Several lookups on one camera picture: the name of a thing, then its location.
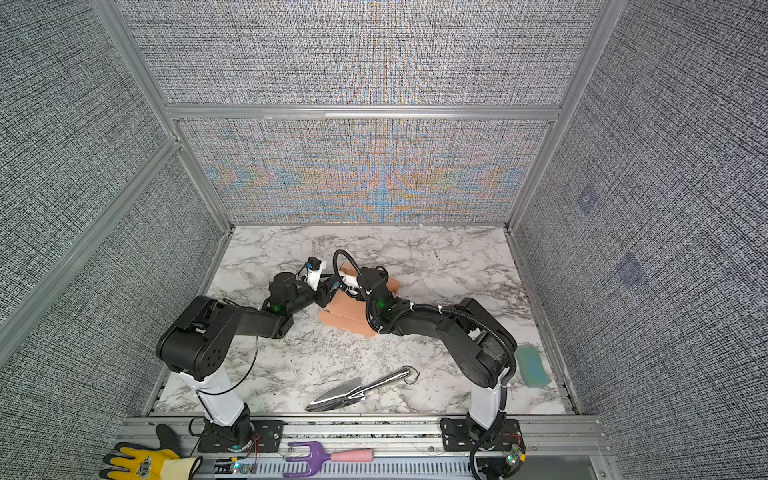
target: green sponge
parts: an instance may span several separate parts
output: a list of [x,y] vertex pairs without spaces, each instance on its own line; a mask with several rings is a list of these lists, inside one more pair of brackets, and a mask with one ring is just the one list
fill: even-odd
[[523,377],[523,382],[526,386],[538,389],[549,385],[551,380],[544,371],[544,366],[541,364],[541,355],[539,355],[538,349],[535,346],[519,346],[515,351],[515,358],[518,361],[520,376]]

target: silver trowel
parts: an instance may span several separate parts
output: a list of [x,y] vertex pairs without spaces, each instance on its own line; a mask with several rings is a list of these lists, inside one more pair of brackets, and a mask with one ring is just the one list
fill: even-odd
[[369,390],[378,389],[384,385],[404,379],[414,372],[417,375],[416,378],[418,378],[419,373],[416,372],[416,369],[412,366],[404,366],[397,372],[383,376],[368,385],[363,385],[362,379],[357,377],[356,379],[349,380],[348,382],[335,386],[331,390],[323,393],[321,396],[310,402],[310,404],[306,406],[306,410],[307,412],[328,412],[329,410],[340,409],[342,407],[350,406],[353,403],[362,402],[366,399],[366,392]]

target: blue patch on wall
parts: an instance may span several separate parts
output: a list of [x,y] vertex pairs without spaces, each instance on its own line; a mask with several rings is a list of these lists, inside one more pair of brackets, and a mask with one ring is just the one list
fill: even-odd
[[645,280],[645,272],[643,271],[643,267],[632,253],[627,253],[624,255],[624,258],[622,258],[621,261],[617,263],[614,271],[619,276],[624,286],[627,288],[632,288],[633,286],[639,285]]
[[585,186],[578,200],[576,200],[576,204],[585,215],[588,215],[594,206],[598,204],[598,192],[592,185]]

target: pink handle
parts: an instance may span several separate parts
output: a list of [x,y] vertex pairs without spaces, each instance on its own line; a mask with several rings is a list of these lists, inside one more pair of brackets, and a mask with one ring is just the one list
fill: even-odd
[[373,462],[373,449],[332,453],[331,462]]

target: yellow glove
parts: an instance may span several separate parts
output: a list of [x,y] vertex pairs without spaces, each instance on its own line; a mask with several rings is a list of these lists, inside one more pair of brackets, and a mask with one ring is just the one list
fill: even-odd
[[180,449],[178,437],[168,425],[158,425],[155,432],[160,439],[159,449],[118,443],[114,449],[121,454],[104,457],[104,463],[112,468],[99,472],[99,477],[111,480],[190,480],[200,467],[202,458],[179,458],[173,450]]

